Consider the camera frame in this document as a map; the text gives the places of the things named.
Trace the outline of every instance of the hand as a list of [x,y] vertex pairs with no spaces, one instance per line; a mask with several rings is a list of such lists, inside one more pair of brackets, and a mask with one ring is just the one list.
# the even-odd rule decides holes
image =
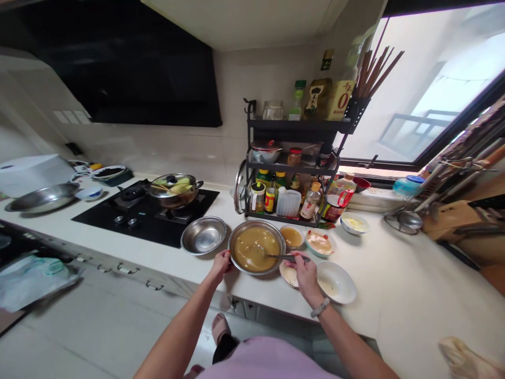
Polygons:
[[229,264],[230,250],[223,250],[216,254],[214,264],[208,274],[208,277],[212,279],[216,286],[223,281],[223,276],[228,271]]
[[296,270],[296,279],[298,279],[298,288],[304,299],[309,303],[312,309],[317,308],[325,300],[317,284],[317,266],[313,261],[305,262],[303,256],[307,256],[304,252],[294,251],[296,263],[286,261],[286,266]]

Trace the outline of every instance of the gas stove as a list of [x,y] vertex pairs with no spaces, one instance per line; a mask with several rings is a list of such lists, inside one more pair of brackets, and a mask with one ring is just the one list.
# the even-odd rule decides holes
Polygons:
[[72,218],[72,221],[180,247],[180,237],[186,226],[203,217],[219,195],[217,191],[199,189],[198,196],[189,205],[168,210],[160,206],[158,199],[147,194],[149,186],[148,180],[139,181]]

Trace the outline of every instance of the white appliance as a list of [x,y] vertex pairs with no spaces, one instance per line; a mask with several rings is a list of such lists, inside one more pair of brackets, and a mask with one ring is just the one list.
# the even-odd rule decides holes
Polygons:
[[0,192],[9,197],[66,183],[75,174],[58,154],[37,155],[0,163]]

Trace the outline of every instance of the spice rack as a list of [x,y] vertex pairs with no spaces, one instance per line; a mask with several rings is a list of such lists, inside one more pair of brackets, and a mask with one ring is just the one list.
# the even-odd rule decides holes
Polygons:
[[[340,166],[340,152],[344,148],[347,136],[353,134],[356,125],[361,118],[362,112],[355,112],[350,121],[287,121],[287,120],[263,120],[251,118],[256,112],[256,100],[244,98],[247,103],[247,109],[244,111],[247,114],[247,143],[248,149],[245,160],[246,183],[244,186],[245,191],[245,208],[244,215],[246,217],[263,218],[265,220],[281,221],[285,223],[317,227],[321,219],[321,213],[317,212],[312,221],[295,220],[292,218],[280,217],[274,214],[260,214],[249,211],[249,193],[248,188],[255,180],[255,169],[263,168],[269,171],[286,171],[297,172],[301,174],[310,175],[324,175],[334,178],[338,173]],[[303,143],[317,143],[320,141],[334,141],[337,133],[343,134],[342,141],[338,149],[333,149],[331,152],[332,159],[329,161],[328,167],[311,166],[301,163],[297,166],[289,166],[287,164],[287,153],[281,153],[280,157],[271,164],[258,163],[255,161],[251,152],[251,139],[275,139],[276,141],[286,142],[303,142]],[[237,179],[240,181],[241,172],[238,173]],[[325,189],[325,201],[320,210],[324,209],[327,204],[327,193],[329,186]]]

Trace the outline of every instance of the white countertop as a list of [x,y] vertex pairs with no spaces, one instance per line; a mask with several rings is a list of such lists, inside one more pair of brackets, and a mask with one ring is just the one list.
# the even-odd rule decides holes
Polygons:
[[[117,188],[107,190],[109,195],[118,192]],[[221,187],[220,192],[206,215],[218,216],[235,228],[246,219],[235,213],[228,191]],[[23,216],[5,212],[8,201],[0,203],[0,220],[193,283],[201,282],[213,262],[213,255],[195,257],[70,220],[96,203],[78,201],[43,216]],[[339,311],[356,332],[377,339],[383,358],[400,377],[449,377],[437,348],[437,342],[449,335],[461,338],[483,356],[505,362],[505,298],[424,234],[403,235],[386,225],[380,214],[356,213],[367,219],[370,232],[352,236],[339,224],[329,231],[337,242],[337,252],[329,260],[347,270],[358,288],[356,300]],[[234,270],[218,289],[310,319],[310,308],[300,293],[277,273],[258,277]]]

